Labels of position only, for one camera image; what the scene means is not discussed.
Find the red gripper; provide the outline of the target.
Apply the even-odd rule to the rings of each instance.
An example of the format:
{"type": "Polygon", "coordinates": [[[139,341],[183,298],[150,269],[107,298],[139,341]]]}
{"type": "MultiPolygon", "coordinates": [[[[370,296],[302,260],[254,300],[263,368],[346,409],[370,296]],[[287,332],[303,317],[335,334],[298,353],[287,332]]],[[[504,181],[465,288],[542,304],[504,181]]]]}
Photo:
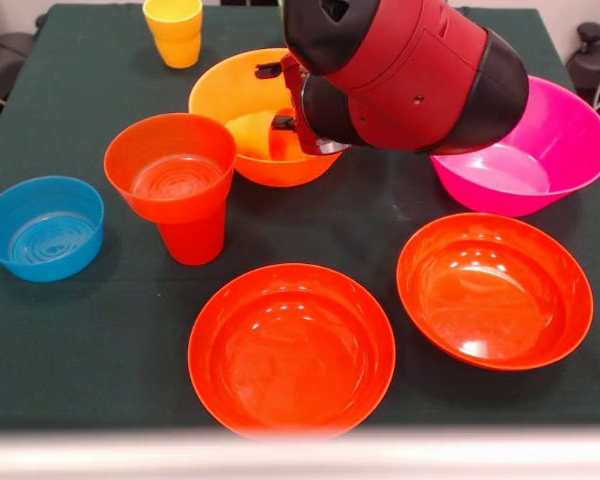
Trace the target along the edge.
{"type": "Polygon", "coordinates": [[[286,53],[282,57],[281,63],[257,64],[254,74],[258,79],[272,79],[283,74],[285,86],[291,95],[295,118],[290,115],[275,115],[272,120],[272,129],[295,131],[301,149],[307,154],[329,155],[328,142],[318,137],[306,120],[303,91],[308,73],[299,62],[290,53],[286,53]]]}

